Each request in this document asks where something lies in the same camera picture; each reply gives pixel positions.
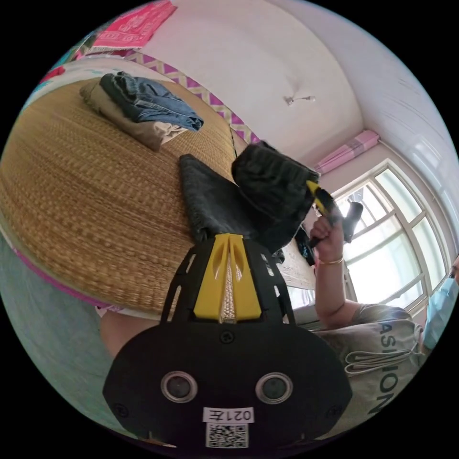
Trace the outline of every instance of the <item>qr code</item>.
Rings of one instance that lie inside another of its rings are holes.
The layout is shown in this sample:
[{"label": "qr code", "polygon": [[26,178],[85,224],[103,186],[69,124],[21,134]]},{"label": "qr code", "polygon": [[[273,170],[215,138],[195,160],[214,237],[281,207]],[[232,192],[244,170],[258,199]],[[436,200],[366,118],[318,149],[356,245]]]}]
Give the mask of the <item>qr code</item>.
[{"label": "qr code", "polygon": [[248,448],[249,426],[233,424],[207,424],[208,448]]}]

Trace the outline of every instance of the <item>woven straw mat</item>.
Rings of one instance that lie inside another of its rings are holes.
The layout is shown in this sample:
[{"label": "woven straw mat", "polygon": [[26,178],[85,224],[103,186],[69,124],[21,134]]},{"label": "woven straw mat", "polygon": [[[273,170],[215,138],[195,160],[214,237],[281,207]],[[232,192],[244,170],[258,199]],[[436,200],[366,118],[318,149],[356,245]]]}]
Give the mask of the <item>woven straw mat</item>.
[{"label": "woven straw mat", "polygon": [[0,163],[2,226],[30,261],[95,299],[160,313],[193,246],[178,157],[232,180],[230,127],[205,102],[161,82],[204,120],[155,153],[60,87],[18,118]]}]

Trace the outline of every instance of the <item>yellow robot part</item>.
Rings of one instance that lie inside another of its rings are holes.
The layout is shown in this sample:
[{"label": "yellow robot part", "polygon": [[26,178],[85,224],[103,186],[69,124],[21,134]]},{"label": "yellow robot part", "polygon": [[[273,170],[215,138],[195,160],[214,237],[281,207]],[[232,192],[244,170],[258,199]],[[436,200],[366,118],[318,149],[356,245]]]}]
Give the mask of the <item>yellow robot part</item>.
[{"label": "yellow robot part", "polygon": [[[314,197],[317,195],[317,191],[322,189],[317,183],[311,182],[310,180],[306,180],[306,185]],[[327,209],[325,209],[325,206],[322,204],[322,201],[316,197],[314,199],[314,204],[318,207],[322,215],[326,215],[328,213]]]},{"label": "yellow robot part", "polygon": [[231,265],[234,314],[236,322],[258,319],[260,303],[253,283],[241,235],[219,234],[215,237],[206,271],[201,283],[194,313],[198,319],[220,321]]}]

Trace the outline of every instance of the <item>gold bracelet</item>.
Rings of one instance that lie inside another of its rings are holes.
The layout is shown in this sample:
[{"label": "gold bracelet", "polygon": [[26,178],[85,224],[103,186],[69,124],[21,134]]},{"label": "gold bracelet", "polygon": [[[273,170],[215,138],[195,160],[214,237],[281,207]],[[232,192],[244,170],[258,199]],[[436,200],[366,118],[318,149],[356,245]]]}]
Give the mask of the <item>gold bracelet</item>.
[{"label": "gold bracelet", "polygon": [[344,257],[341,257],[339,260],[334,260],[332,262],[323,262],[322,260],[319,260],[320,264],[340,264],[341,262],[344,261]]}]

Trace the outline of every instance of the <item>red fabric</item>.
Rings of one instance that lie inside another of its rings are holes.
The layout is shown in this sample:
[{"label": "red fabric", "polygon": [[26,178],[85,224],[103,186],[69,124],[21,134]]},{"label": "red fabric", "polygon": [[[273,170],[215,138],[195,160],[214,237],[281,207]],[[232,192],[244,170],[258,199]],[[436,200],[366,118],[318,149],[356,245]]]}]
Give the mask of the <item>red fabric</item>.
[{"label": "red fabric", "polygon": [[65,71],[66,70],[64,69],[63,66],[59,66],[59,67],[53,68],[53,70],[51,70],[50,72],[48,72],[44,76],[44,78],[42,79],[42,81],[40,81],[40,83],[43,83],[44,81],[49,80],[52,77],[56,77],[58,75],[62,75]]},{"label": "red fabric", "polygon": [[104,30],[92,48],[140,49],[143,48],[158,27],[177,9],[169,0],[151,2],[130,11]]}]

